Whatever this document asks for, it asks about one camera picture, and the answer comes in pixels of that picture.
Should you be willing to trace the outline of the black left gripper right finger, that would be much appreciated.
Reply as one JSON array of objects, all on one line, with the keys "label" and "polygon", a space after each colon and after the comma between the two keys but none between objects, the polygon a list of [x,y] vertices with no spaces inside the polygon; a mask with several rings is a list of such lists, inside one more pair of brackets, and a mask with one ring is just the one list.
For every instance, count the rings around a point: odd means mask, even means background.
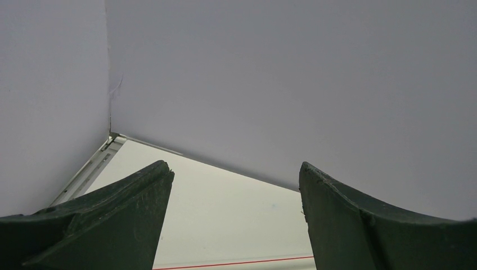
[{"label": "black left gripper right finger", "polygon": [[317,269],[475,269],[476,220],[399,208],[308,162],[299,190]]}]

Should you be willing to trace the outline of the white pvc pipe frame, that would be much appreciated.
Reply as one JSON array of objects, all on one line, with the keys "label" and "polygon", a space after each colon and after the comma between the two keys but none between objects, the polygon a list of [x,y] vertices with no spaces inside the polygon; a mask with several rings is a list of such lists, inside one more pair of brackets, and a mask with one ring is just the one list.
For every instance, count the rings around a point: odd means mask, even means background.
[{"label": "white pvc pipe frame", "polygon": [[303,260],[303,259],[314,259],[313,255],[309,256],[295,256],[288,258],[276,258],[276,259],[258,259],[258,260],[248,260],[243,262],[225,262],[225,263],[209,263],[209,264],[197,264],[197,265],[184,265],[184,266],[175,266],[175,267],[155,267],[153,269],[194,269],[194,268],[209,268],[209,267],[225,267],[225,266],[238,266],[246,264],[263,264],[263,263],[275,263],[275,262],[288,262],[294,260]]}]

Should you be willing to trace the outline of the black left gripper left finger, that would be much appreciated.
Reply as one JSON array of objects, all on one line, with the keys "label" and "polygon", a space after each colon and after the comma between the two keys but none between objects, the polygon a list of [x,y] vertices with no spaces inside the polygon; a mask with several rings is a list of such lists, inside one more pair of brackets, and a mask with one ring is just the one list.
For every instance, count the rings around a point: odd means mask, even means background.
[{"label": "black left gripper left finger", "polygon": [[2,269],[152,269],[174,173],[162,160],[31,215],[1,218]]}]

